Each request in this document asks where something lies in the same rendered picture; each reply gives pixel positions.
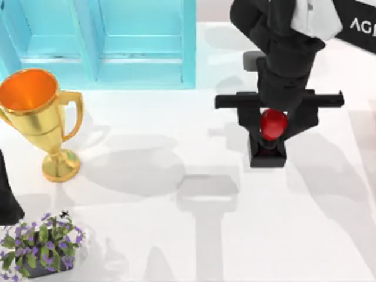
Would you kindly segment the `grey rounded box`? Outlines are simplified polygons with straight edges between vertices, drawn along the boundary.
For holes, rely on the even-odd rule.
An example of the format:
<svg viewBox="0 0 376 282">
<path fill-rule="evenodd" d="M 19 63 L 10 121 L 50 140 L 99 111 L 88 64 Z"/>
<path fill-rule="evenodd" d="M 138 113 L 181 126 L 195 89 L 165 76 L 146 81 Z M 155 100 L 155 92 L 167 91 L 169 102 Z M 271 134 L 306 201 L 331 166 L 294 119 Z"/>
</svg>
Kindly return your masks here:
<svg viewBox="0 0 376 282">
<path fill-rule="evenodd" d="M 257 59 L 263 57 L 262 51 L 247 51 L 243 53 L 243 68 L 247 72 L 257 72 Z"/>
</svg>

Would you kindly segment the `gold trophy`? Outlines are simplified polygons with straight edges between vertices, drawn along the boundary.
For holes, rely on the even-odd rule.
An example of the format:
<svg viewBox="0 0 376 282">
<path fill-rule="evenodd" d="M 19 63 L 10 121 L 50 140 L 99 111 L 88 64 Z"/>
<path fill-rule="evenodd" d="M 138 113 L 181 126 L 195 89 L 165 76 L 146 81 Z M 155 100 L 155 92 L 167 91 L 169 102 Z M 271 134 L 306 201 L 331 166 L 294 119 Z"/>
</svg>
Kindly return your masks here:
<svg viewBox="0 0 376 282">
<path fill-rule="evenodd" d="M 0 118 L 46 152 L 42 172 L 51 182 L 65 182 L 80 169 L 78 156 L 62 143 L 78 133 L 83 115 L 82 94 L 61 90 L 46 70 L 20 70 L 0 84 Z"/>
</svg>

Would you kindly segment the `light blue rack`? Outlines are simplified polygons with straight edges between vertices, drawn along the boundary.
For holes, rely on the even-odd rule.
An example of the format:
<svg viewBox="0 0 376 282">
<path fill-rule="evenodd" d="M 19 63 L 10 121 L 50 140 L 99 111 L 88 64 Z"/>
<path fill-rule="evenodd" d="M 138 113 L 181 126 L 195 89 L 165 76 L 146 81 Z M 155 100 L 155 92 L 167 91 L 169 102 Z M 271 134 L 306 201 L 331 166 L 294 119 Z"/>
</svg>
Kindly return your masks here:
<svg viewBox="0 0 376 282">
<path fill-rule="evenodd" d="M 28 68 L 63 89 L 192 89 L 196 0 L 0 0 L 0 82 Z"/>
</svg>

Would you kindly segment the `potted plant with purple flowers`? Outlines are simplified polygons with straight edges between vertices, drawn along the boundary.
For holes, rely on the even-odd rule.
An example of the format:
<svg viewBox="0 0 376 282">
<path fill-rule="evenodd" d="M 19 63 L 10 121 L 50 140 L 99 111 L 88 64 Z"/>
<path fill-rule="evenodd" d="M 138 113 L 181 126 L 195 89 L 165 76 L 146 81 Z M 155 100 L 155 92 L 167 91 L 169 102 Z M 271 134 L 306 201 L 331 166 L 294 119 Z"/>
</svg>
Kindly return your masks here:
<svg viewBox="0 0 376 282">
<path fill-rule="evenodd" d="M 73 269 L 86 233 L 67 210 L 0 227 L 0 282 L 23 282 Z"/>
</svg>

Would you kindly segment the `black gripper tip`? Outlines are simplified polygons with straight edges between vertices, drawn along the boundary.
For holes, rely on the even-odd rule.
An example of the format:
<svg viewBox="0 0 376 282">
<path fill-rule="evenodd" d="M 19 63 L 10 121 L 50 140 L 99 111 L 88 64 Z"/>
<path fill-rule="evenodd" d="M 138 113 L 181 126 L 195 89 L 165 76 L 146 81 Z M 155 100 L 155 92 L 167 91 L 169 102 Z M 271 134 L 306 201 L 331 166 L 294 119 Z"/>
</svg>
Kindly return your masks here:
<svg viewBox="0 0 376 282">
<path fill-rule="evenodd" d="M 0 226 L 13 226 L 25 217 L 9 184 L 4 156 L 0 149 Z"/>
</svg>

